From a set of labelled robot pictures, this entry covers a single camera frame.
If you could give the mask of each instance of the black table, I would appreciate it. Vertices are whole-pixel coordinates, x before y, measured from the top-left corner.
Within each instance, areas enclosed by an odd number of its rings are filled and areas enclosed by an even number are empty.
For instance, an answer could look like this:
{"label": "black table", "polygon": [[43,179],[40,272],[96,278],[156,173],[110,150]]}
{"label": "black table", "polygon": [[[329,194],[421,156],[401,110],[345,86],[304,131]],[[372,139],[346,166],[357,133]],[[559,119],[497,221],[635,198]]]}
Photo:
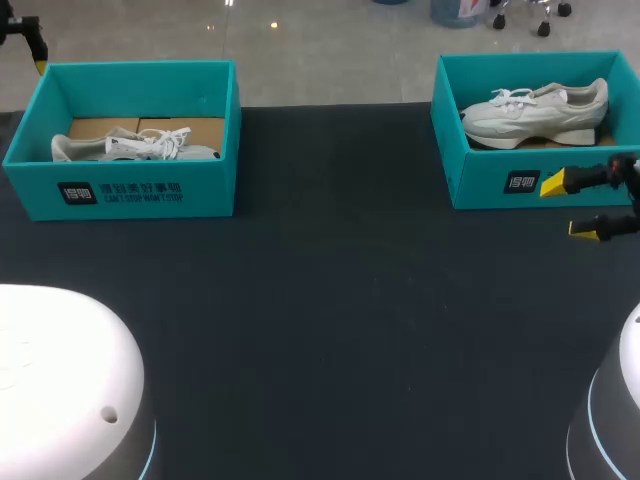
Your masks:
{"label": "black table", "polygon": [[0,283],[127,323],[166,477],[568,479],[638,237],[453,211],[427,104],[243,115],[234,218],[34,224],[0,178]]}

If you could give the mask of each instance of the teal shoe box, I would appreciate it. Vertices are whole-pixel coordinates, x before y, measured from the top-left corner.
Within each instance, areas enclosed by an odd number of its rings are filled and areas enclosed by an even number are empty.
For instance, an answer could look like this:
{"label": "teal shoe box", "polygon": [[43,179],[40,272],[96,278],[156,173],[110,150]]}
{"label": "teal shoe box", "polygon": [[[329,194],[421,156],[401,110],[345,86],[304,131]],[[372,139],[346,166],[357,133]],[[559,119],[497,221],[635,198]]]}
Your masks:
{"label": "teal shoe box", "polygon": [[[110,117],[224,118],[220,158],[52,161],[74,118]],[[229,60],[50,64],[3,166],[34,221],[230,216],[240,125]]]}
{"label": "teal shoe box", "polygon": [[[531,88],[557,82],[609,84],[608,129],[615,146],[473,150],[459,110],[486,102],[492,90]],[[621,152],[640,154],[640,81],[620,52],[443,55],[438,60],[433,126],[456,209],[628,205],[627,191],[606,186],[577,195],[540,198],[544,180],[565,166],[607,163]]]}

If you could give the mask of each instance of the tiled floor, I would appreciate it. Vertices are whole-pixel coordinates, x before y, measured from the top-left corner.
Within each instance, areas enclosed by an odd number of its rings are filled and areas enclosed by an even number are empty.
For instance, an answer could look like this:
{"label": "tiled floor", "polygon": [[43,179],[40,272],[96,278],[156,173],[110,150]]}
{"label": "tiled floor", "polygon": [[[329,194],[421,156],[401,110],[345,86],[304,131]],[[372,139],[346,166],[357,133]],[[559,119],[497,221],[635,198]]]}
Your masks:
{"label": "tiled floor", "polygon": [[[41,17],[51,61],[233,58],[246,106],[425,101],[440,53],[621,49],[640,71],[637,2],[573,0],[573,15],[539,38],[540,12],[524,3],[497,32],[493,14],[471,29],[437,26],[429,0],[12,0],[16,15]],[[0,111],[24,108],[37,81],[26,43],[10,37]]]}

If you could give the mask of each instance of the white sneaker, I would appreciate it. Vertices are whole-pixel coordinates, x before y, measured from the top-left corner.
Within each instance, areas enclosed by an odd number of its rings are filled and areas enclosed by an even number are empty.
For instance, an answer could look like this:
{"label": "white sneaker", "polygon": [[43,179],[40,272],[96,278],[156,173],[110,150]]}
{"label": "white sneaker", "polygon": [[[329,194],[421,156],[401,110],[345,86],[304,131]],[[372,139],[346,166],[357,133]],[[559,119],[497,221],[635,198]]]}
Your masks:
{"label": "white sneaker", "polygon": [[181,128],[174,132],[143,130],[129,132],[120,127],[94,140],[71,140],[56,135],[51,141],[54,162],[78,160],[213,160],[220,154],[213,148],[202,145],[185,145],[191,129]]}
{"label": "white sneaker", "polygon": [[567,145],[595,145],[595,128],[609,106],[607,82],[584,88],[552,83],[539,90],[495,90],[498,96],[463,110],[469,138],[491,148],[512,149],[531,137]]}

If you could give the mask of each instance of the shoe sole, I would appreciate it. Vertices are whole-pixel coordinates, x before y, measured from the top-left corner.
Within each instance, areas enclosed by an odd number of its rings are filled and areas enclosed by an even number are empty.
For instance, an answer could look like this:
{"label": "shoe sole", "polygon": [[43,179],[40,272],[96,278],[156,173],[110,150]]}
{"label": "shoe sole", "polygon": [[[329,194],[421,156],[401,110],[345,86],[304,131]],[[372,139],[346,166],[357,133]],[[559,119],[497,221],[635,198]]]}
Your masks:
{"label": "shoe sole", "polygon": [[520,138],[486,138],[479,137],[477,135],[471,135],[467,133],[467,136],[475,140],[476,142],[491,148],[498,150],[513,150],[522,142],[529,138],[543,137],[562,145],[577,145],[577,146],[594,146],[596,144],[596,131],[590,130],[571,130],[568,132],[560,132],[550,135],[527,135]]}

